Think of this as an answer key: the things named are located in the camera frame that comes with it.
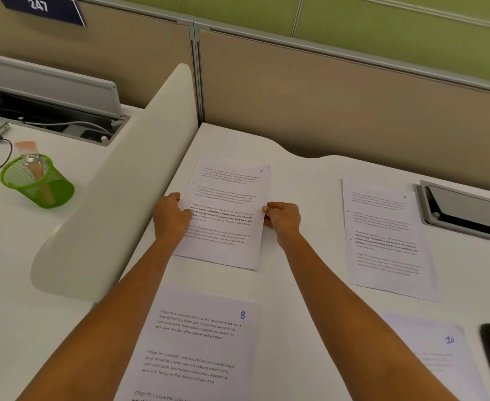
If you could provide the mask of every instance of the brush handle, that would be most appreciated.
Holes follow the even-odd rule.
[[[32,172],[33,177],[35,177],[35,181],[41,180],[45,175],[43,174],[43,166],[42,163],[26,163],[28,170]],[[52,193],[52,189],[48,185],[46,181],[41,182],[39,184],[39,191],[41,192],[41,196],[43,199],[43,203],[47,206],[53,206],[56,203],[56,199],[54,194]]]

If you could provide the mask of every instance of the paint brush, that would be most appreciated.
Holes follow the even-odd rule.
[[[15,146],[21,154],[22,161],[28,170],[32,172],[33,177],[35,177],[35,181],[44,178],[43,163],[35,141],[15,142]],[[54,194],[46,181],[39,184],[39,191],[41,192],[43,203],[46,206],[53,206],[55,204]]]

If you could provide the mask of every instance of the paper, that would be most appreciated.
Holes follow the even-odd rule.
[[[162,287],[115,401],[248,400],[259,307]]]
[[[193,219],[174,254],[256,269],[270,185],[270,166],[238,166],[199,157],[182,209]]]
[[[442,302],[414,191],[343,180],[348,281]]]
[[[381,316],[460,401],[489,399],[460,326],[398,314]]]

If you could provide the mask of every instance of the person's right arm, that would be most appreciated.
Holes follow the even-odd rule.
[[[295,204],[269,202],[273,227],[304,302],[354,401],[457,398],[390,326],[343,283],[299,233]]]

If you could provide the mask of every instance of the white desk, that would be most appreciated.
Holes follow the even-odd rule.
[[[0,401],[15,399],[92,304],[35,289],[29,278],[43,242],[75,208],[91,181],[142,110],[123,106],[132,119],[109,146],[12,125],[3,136],[13,143],[35,140],[76,188],[67,204],[41,209],[0,183]],[[0,143],[0,164],[9,152]]]
[[[413,189],[421,179],[490,197],[490,192],[340,156],[296,157],[275,142],[203,124],[168,192],[185,191],[200,154],[269,163],[269,198],[295,202],[302,234],[330,268],[347,281],[343,221],[343,178],[397,189]],[[490,397],[490,371],[478,335],[490,322],[490,241],[426,226],[443,304],[351,286],[371,307],[460,324],[467,334]],[[150,225],[130,269],[154,240]],[[336,399],[350,397],[307,312],[275,233],[264,227],[257,272],[173,256],[163,285],[182,287],[261,304],[251,400]]]

